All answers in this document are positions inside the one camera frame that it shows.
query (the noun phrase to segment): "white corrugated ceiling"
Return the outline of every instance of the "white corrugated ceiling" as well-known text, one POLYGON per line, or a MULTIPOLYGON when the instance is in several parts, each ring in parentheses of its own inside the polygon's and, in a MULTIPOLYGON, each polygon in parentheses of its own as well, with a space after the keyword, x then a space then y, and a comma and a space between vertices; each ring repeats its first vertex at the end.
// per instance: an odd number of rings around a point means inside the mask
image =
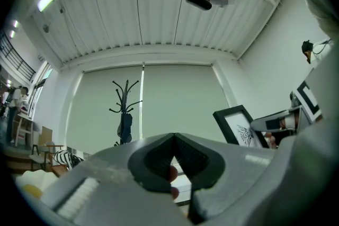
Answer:
POLYGON ((22 20, 33 18, 64 63, 101 50, 143 44, 184 44, 239 57, 274 9, 267 0, 244 0, 209 11, 185 0, 55 0, 39 12, 37 2, 20 0, 17 13, 22 20), (43 25, 49 26, 49 33, 43 25))

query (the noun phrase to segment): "black hair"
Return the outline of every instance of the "black hair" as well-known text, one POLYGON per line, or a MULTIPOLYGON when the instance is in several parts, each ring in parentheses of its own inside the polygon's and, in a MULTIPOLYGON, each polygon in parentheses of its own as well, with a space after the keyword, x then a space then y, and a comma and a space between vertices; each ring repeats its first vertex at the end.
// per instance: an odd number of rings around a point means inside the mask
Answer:
POLYGON ((26 90, 26 94, 28 95, 28 88, 27 87, 22 87, 22 89, 26 90))
POLYGON ((307 51, 312 51, 313 50, 313 43, 309 42, 309 40, 304 41, 302 43, 301 50, 302 50, 303 53, 305 53, 307 51))

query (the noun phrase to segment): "coat rack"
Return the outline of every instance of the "coat rack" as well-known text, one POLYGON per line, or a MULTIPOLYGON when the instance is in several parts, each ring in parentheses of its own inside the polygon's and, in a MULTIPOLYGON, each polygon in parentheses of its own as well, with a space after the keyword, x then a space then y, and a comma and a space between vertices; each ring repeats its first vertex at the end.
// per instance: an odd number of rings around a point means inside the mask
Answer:
POLYGON ((117 103, 117 105, 118 106, 120 106, 120 110, 119 111, 115 111, 115 110, 113 110, 113 109, 109 109, 110 111, 112 111, 112 112, 115 112, 115 113, 121 113, 121 119, 120 119, 120 144, 118 143, 118 142, 116 142, 115 144, 114 144, 114 146, 116 146, 116 145, 122 145, 122 144, 125 144, 126 142, 123 142, 122 141, 122 139, 121 139, 121 136, 122 136, 122 133, 123 133, 123 131, 124 131, 124 122, 123 122, 123 120, 124 120, 124 117, 125 117, 125 115, 126 115, 126 113, 128 113, 128 112, 130 112, 130 111, 132 111, 134 108, 132 107, 132 108, 130 108, 132 105, 135 105, 135 104, 139 104, 140 102, 142 102, 142 101, 139 101, 139 102, 135 102, 135 103, 132 103, 132 104, 130 104, 129 106, 126 106, 126 102, 127 102, 127 95, 128 95, 128 93, 131 91, 131 89, 132 89, 132 87, 136 84, 136 83, 138 83, 139 81, 136 81, 132 86, 130 86, 129 88, 128 88, 128 80, 126 81, 126 85, 125 85, 125 89, 123 90, 122 89, 122 87, 117 83, 117 82, 115 82, 115 81, 112 81, 114 84, 116 84, 120 89, 121 89, 121 93, 122 93, 122 95, 120 95, 120 93, 119 93, 119 90, 118 89, 116 89, 115 91, 117 92, 117 94, 118 94, 118 97, 119 97, 119 101, 120 101, 120 103, 117 103))

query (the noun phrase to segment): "picture frame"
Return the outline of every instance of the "picture frame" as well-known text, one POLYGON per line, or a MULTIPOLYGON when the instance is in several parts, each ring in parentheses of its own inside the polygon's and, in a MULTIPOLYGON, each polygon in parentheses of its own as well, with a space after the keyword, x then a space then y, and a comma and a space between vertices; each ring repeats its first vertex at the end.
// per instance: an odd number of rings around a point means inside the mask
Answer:
POLYGON ((264 135, 251 129, 250 124, 253 119, 243 105, 215 111, 213 117, 217 121, 227 143, 269 148, 264 135))

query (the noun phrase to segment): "black railing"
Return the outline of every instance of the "black railing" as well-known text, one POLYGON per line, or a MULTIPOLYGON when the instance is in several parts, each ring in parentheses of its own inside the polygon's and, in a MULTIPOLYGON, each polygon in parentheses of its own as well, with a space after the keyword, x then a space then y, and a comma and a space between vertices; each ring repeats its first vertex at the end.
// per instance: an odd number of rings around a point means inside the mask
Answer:
POLYGON ((31 81, 35 71, 16 52, 4 32, 0 32, 0 52, 18 72, 27 78, 28 81, 31 81))

